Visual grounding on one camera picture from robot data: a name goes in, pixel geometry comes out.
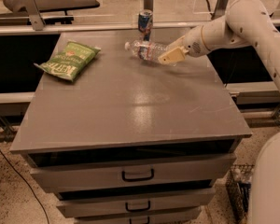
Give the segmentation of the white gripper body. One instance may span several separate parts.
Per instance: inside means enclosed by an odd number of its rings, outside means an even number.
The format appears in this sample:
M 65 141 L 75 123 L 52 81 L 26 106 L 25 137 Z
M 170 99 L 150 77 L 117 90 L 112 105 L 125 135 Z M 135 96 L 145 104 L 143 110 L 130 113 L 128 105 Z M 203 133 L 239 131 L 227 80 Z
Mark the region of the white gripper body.
M 191 57 L 200 57 L 209 53 L 203 42 L 202 26 L 194 27 L 189 30 L 183 39 L 183 46 Z

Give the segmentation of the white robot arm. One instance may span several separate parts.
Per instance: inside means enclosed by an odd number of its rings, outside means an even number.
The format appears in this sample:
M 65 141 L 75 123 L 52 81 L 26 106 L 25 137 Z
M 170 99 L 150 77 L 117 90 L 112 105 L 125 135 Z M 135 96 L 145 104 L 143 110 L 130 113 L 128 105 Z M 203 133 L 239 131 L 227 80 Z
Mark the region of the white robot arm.
M 191 29 L 158 57 L 162 64 L 216 49 L 251 46 L 280 92 L 280 32 L 260 0 L 234 0 L 225 14 Z M 247 224 L 280 224 L 280 133 L 258 154 L 249 197 Z

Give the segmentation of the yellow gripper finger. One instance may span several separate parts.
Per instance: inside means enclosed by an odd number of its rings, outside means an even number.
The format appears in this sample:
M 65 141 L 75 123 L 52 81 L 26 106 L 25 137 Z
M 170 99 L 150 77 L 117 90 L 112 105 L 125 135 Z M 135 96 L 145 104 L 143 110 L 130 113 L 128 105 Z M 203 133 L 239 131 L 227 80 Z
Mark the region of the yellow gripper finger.
M 183 46 L 184 36 L 179 37 L 176 41 L 168 45 L 168 49 L 174 49 Z
M 161 56 L 158 57 L 158 62 L 160 64 L 173 64 L 179 63 L 185 60 L 186 54 L 189 51 L 183 47 L 176 47 L 164 52 Z

